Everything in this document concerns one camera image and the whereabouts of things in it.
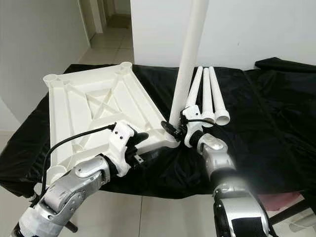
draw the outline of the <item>black cable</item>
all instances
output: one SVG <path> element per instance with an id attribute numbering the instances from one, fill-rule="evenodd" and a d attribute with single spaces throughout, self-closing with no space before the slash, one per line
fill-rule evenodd
<path id="1" fill-rule="evenodd" d="M 211 122 L 211 121 L 205 120 L 205 119 L 187 119 L 187 120 L 185 120 L 185 122 L 205 122 L 205 123 L 209 123 L 209 124 L 211 124 L 211 125 L 214 125 L 214 126 L 220 128 L 221 130 L 223 130 L 223 128 L 221 128 L 219 125 L 217 125 L 217 124 L 215 124 L 215 123 L 213 123 L 213 122 Z M 254 198 L 257 200 L 257 202 L 259 203 L 261 209 L 263 210 L 263 212 L 264 212 L 264 214 L 265 214 L 265 216 L 266 216 L 266 219 L 267 219 L 267 221 L 268 221 L 268 226 L 269 226 L 269 229 L 270 229 L 269 234 L 272 235 L 273 237 L 278 237 L 277 234 L 276 234 L 276 232 L 275 232 L 275 230 L 274 230 L 274 228 L 273 228 L 273 226 L 272 226 L 272 224 L 271 224 L 271 222 L 270 222 L 270 218 L 269 218 L 269 216 L 268 216 L 268 214 L 267 214 L 267 211 L 266 211 L 265 207 L 263 206 L 261 200 L 258 198 L 258 196 L 257 196 L 256 194 L 252 193 L 252 195 L 253 195 Z"/>
<path id="2" fill-rule="evenodd" d="M 58 148 L 59 146 L 63 145 L 66 142 L 69 142 L 71 140 L 74 140 L 76 138 L 79 138 L 79 137 L 82 137 L 82 136 L 85 136 L 85 135 L 88 135 L 88 134 L 91 134 L 91 133 L 100 132 L 100 131 L 103 131 L 105 129 L 113 130 L 115 125 L 116 124 L 110 124 L 110 125 L 107 125 L 107 126 L 104 126 L 104 127 L 101 127 L 101 128 L 97 128 L 97 129 L 94 129 L 94 130 L 91 130 L 91 131 L 79 133 L 79 134 L 77 134 L 75 136 L 72 136 L 72 137 L 66 138 L 65 140 L 62 140 L 61 142 L 57 143 L 52 148 L 50 148 L 49 151 L 47 152 L 45 158 L 44 158 L 44 164 L 43 164 L 43 170 L 42 170 L 43 181 L 42 181 L 42 184 L 41 184 L 41 193 L 40 193 L 40 197 L 39 198 L 41 199 L 44 196 L 44 194 L 45 194 L 45 190 L 46 190 L 46 176 L 47 176 L 47 173 L 46 173 L 47 162 L 50 159 L 50 154 L 56 148 Z"/>

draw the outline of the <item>doorway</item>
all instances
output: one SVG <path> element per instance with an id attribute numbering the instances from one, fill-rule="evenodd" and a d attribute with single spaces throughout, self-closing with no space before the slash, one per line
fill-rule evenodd
<path id="1" fill-rule="evenodd" d="M 91 48 L 82 64 L 134 63 L 130 0 L 79 0 Z"/>

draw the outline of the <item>black cloth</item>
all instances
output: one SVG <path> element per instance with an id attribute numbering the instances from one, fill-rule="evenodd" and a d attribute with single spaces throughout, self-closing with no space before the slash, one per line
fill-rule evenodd
<path id="1" fill-rule="evenodd" d="M 104 66 L 71 65 L 65 73 Z M 314 190 L 316 67 L 275 58 L 256 66 L 262 69 L 215 68 L 231 122 L 207 131 L 228 144 L 237 168 L 256 192 Z M 133 71 L 162 115 L 169 118 L 178 68 L 134 65 Z M 200 86 L 199 106 L 201 100 Z M 18 196 L 30 196 L 41 181 L 49 147 L 48 111 L 45 96 L 0 155 L 0 184 Z M 163 147 L 142 158 L 144 167 L 112 179 L 102 190 L 161 198 L 210 193 L 204 161 L 193 149 L 183 144 L 176 149 Z"/>

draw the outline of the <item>pink object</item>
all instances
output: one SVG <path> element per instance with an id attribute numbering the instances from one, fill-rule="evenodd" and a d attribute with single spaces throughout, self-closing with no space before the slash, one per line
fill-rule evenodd
<path id="1" fill-rule="evenodd" d="M 279 211 L 295 201 L 300 196 L 300 193 L 284 193 L 284 194 L 264 194 L 259 195 L 259 198 L 267 211 Z"/>

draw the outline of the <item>white plastic tray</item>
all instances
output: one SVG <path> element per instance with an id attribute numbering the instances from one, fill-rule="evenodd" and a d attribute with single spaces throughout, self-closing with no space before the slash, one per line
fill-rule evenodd
<path id="1" fill-rule="evenodd" d="M 165 120 L 132 71 L 132 64 L 69 73 L 43 78 L 49 88 L 50 145 L 116 121 L 124 121 L 149 138 L 139 145 L 138 154 L 162 146 L 176 147 L 168 141 L 160 122 Z M 109 130 L 68 142 L 51 155 L 47 184 L 108 148 Z"/>

